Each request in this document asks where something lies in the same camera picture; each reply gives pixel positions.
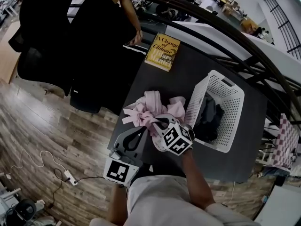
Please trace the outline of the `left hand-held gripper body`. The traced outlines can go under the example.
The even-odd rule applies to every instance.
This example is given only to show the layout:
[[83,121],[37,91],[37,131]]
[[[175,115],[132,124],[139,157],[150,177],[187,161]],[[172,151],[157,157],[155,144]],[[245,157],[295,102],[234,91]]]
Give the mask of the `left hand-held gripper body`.
[[106,159],[103,177],[119,185],[129,185],[143,164],[141,157],[141,150],[126,151],[123,147],[113,147]]

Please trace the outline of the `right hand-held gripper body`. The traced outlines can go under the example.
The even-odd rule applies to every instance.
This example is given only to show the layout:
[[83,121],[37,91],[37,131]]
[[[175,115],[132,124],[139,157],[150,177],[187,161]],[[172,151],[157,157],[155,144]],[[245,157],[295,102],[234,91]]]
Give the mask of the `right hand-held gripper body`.
[[168,130],[164,132],[161,145],[168,152],[181,155],[191,148],[195,139],[192,127],[188,124],[181,125],[177,122],[169,123]]

